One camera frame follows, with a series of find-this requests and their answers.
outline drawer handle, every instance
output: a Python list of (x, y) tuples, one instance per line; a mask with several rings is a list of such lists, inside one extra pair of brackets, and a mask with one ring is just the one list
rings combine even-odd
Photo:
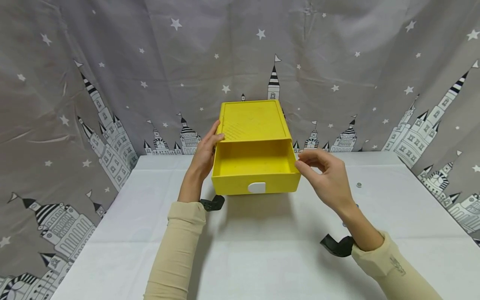
[(254, 182), (254, 183), (250, 183), (250, 185), (248, 186), (248, 191), (253, 194), (264, 194), (265, 187), (266, 187), (265, 182)]

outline left hand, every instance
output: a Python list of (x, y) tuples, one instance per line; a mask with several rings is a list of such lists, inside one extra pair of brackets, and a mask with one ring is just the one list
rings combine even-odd
[(217, 120), (206, 136), (198, 143), (192, 163), (183, 178), (178, 201), (196, 202), (200, 200), (203, 181), (213, 167), (215, 145), (225, 138), (223, 133), (215, 134), (219, 125), (220, 120)]

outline curtain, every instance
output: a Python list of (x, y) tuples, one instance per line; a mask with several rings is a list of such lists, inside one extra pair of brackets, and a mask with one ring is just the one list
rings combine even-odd
[(138, 157), (193, 154), (225, 101), (279, 99), (295, 152), (395, 152), (480, 239), (478, 1), (0, 8), (0, 299), (50, 299)]

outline hand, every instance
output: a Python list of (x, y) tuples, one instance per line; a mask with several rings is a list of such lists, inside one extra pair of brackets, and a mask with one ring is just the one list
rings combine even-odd
[[(341, 159), (324, 150), (305, 150), (299, 154), (295, 167), (310, 182), (320, 200), (337, 214), (356, 208)], [(322, 174), (311, 167), (319, 168)]]
[(217, 120), (206, 136), (198, 143), (192, 163), (185, 173), (178, 201), (197, 202), (200, 200), (202, 184), (213, 167), (215, 144), (224, 139), (224, 134), (215, 134), (220, 121)]

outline box lid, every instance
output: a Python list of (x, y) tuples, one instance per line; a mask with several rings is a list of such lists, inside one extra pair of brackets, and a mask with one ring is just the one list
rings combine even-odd
[(220, 110), (222, 142), (291, 140), (278, 100), (224, 102)]

